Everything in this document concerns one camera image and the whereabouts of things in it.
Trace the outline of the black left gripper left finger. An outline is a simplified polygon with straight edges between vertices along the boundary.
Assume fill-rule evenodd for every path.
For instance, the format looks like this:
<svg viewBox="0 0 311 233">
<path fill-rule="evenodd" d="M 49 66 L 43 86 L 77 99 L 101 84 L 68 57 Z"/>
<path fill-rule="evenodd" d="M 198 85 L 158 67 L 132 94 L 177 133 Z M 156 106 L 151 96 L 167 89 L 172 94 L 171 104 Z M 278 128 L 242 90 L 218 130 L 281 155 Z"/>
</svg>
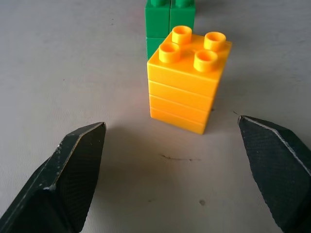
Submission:
<svg viewBox="0 0 311 233">
<path fill-rule="evenodd" d="M 93 199 L 106 125 L 67 134 L 0 217 L 0 233 L 80 233 Z"/>
</svg>

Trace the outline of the green stacked brick cube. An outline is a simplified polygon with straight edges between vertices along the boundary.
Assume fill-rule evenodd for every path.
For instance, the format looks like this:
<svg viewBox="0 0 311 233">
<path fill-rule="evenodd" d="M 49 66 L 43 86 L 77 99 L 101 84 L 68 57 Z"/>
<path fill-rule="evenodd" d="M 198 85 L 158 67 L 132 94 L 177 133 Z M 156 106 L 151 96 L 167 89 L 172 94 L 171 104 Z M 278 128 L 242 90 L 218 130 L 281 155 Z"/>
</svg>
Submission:
<svg viewBox="0 0 311 233">
<path fill-rule="evenodd" d="M 150 59 L 175 26 L 194 27 L 195 0 L 147 0 L 145 5 L 146 53 Z"/>
</svg>

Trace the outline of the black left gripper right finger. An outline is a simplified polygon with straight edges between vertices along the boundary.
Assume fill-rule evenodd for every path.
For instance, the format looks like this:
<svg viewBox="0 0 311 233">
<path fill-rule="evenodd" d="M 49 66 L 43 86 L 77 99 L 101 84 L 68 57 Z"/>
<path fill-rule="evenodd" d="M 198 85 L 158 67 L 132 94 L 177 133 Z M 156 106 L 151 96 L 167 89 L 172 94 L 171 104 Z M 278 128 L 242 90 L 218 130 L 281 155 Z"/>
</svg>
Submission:
<svg viewBox="0 0 311 233">
<path fill-rule="evenodd" d="M 283 233 L 311 233 L 311 149 L 291 130 L 250 116 L 238 126 L 253 178 Z"/>
</svg>

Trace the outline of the yellow stacked brick cube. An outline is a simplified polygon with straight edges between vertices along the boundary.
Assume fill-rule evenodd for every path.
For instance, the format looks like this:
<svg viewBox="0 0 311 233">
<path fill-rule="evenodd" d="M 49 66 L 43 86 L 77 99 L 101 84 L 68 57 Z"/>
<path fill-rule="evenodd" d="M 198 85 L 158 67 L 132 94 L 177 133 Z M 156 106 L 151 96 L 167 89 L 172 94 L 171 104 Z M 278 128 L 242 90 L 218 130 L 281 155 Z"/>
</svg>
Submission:
<svg viewBox="0 0 311 233">
<path fill-rule="evenodd" d="M 176 26 L 147 62 L 150 116 L 203 134 L 232 43 Z"/>
</svg>

